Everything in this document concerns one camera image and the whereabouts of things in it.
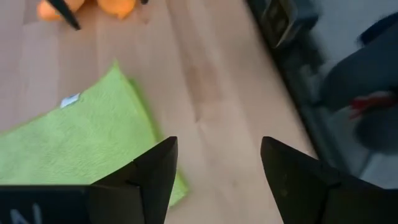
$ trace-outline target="wood grain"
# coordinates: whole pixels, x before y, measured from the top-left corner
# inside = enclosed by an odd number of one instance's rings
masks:
[[[94,84],[117,59],[165,135],[178,136],[190,194],[166,223],[281,223],[259,157],[263,136],[313,156],[294,107],[240,0],[160,0],[124,21],[91,2],[81,31],[4,0],[0,131]]]

